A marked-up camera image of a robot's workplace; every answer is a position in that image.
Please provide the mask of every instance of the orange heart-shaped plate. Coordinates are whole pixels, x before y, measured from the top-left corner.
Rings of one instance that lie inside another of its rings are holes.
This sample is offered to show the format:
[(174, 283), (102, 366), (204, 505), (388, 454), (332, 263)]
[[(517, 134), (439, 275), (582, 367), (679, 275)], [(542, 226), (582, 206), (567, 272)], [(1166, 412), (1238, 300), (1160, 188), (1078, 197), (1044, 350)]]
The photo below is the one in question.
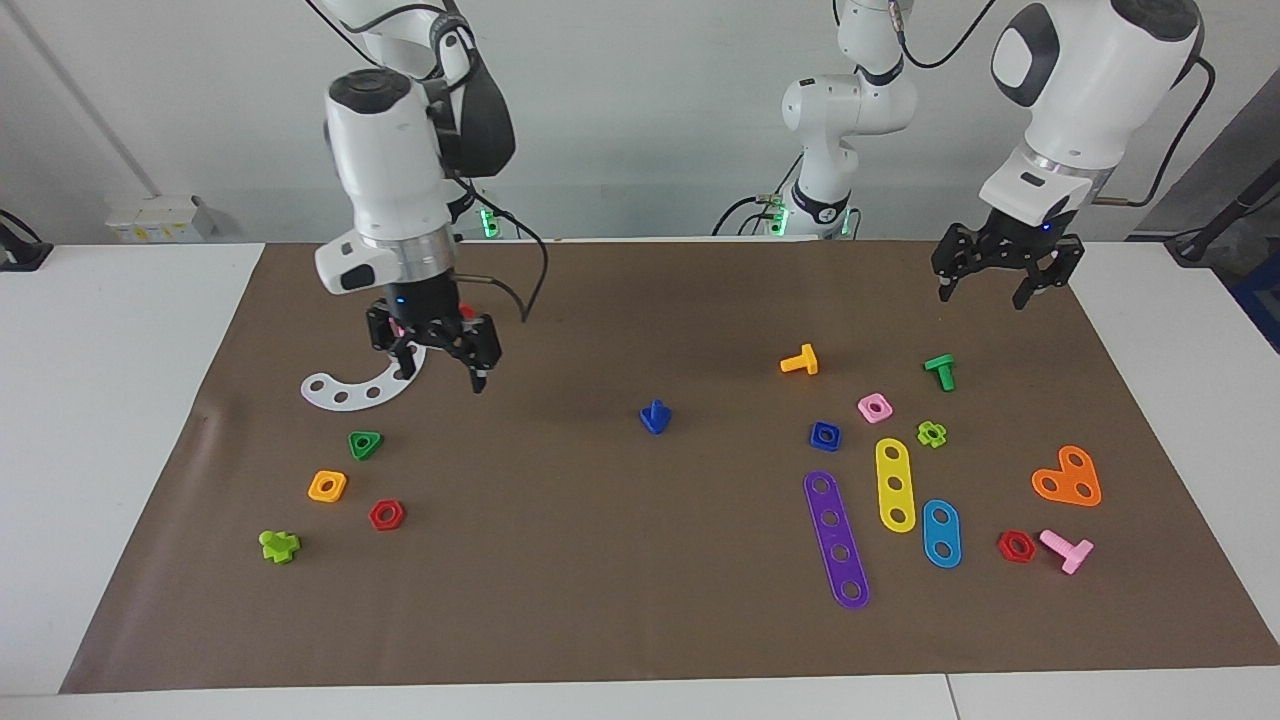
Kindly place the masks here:
[(1044, 500), (1093, 507), (1102, 502), (1102, 486), (1089, 454), (1074, 445), (1057, 451), (1061, 470), (1041, 469), (1032, 474), (1032, 487)]

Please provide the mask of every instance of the yellow t-shaped bolt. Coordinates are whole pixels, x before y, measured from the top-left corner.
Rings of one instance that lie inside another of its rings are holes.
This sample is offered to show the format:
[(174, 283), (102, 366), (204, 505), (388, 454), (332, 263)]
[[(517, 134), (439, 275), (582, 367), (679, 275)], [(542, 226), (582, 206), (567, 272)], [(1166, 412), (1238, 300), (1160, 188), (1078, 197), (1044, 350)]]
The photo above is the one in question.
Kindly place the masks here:
[(795, 357), (783, 357), (782, 363), (783, 373), (790, 373), (792, 370), (805, 370), (810, 375), (818, 374), (818, 356), (813, 352), (813, 346), (808, 342), (800, 346), (800, 355)]

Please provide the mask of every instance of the purple plastic strip with holes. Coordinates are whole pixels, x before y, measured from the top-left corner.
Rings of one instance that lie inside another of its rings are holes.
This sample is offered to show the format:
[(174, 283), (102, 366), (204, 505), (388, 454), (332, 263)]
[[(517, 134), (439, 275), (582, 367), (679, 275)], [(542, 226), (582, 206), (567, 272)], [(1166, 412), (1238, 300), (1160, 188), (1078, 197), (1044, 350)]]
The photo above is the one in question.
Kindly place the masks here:
[(827, 565), (831, 594), (842, 607), (858, 610), (872, 598), (867, 585), (863, 561), (854, 544), (854, 529), (849, 525), (845, 506), (840, 501), (840, 488), (829, 473), (814, 470), (804, 478), (804, 493), (809, 498), (813, 529), (818, 533), (822, 561)]

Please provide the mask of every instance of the brown paper mat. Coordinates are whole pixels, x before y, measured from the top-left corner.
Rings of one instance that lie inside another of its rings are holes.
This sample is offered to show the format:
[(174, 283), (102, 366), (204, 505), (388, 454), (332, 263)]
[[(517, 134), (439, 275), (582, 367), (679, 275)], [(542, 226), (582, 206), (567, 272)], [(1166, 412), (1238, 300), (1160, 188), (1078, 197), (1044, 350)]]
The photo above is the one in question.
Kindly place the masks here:
[[(492, 288), (489, 389), (433, 356), (388, 405), (352, 415), (298, 395), (316, 370), (367, 378), (369, 295), (330, 297), (312, 246), (270, 246), (115, 570), (63, 692), (1226, 666), (1280, 662), (1233, 573), (1070, 292), (1010, 307), (1016, 279), (936, 299), (928, 243), (553, 247), (529, 325)], [(530, 246), (467, 247), (462, 269), (526, 281)], [(813, 342), (817, 377), (777, 363)], [(942, 393), (920, 363), (957, 357)], [(892, 419), (868, 425), (859, 397)], [(654, 397), (675, 419), (652, 437)], [(828, 455), (814, 420), (845, 430)], [(915, 425), (950, 430), (920, 447)], [(387, 436), (355, 462), (346, 436)], [(881, 525), (873, 447), (911, 448), (916, 502), (948, 500), (964, 562)], [(147, 438), (138, 438), (147, 442)], [(1041, 500), (1033, 470), (1088, 450), (1103, 503)], [(306, 497), (315, 470), (346, 497)], [(831, 598), (803, 492), (841, 484), (869, 577)], [(404, 525), (376, 533), (372, 503)], [(1000, 532), (1097, 544), (1075, 577)], [(257, 534), (302, 538), (291, 565)]]

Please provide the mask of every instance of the white curved plate with holes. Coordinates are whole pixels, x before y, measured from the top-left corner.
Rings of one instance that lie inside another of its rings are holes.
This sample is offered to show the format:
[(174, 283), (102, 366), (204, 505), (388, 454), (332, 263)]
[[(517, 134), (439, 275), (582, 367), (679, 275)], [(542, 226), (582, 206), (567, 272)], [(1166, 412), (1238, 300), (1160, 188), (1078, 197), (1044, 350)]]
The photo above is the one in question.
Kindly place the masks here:
[(415, 378), (422, 375), (422, 366), (426, 364), (428, 356), (426, 348), (420, 345), (410, 347), (413, 348), (413, 357), (417, 360), (417, 372), (407, 380), (397, 377), (399, 364), (392, 360), (380, 375), (362, 383), (344, 383), (334, 379), (329, 373), (310, 375), (302, 380), (302, 397), (321, 410), (333, 410), (334, 413), (355, 413), (389, 402), (404, 392), (404, 388)]

